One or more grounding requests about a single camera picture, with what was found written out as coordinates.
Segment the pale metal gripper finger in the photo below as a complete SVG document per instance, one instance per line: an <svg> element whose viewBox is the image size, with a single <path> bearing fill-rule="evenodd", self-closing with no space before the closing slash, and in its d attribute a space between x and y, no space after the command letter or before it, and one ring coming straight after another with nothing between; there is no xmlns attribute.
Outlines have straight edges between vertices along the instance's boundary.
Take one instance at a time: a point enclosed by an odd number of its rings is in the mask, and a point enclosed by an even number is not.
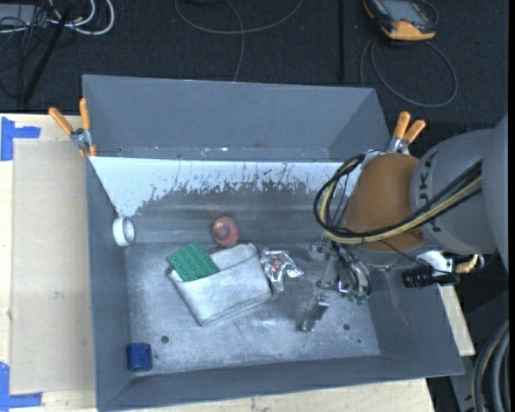
<svg viewBox="0 0 515 412"><path fill-rule="evenodd" d="M306 304L303 318L301 320L300 329L302 331L311 331L315 323L320 317L320 310L322 308L322 294L315 293Z"/></svg>
<svg viewBox="0 0 515 412"><path fill-rule="evenodd" d="M307 330L312 331L315 324L324 316L330 304L325 300L315 300L307 309Z"/></svg>

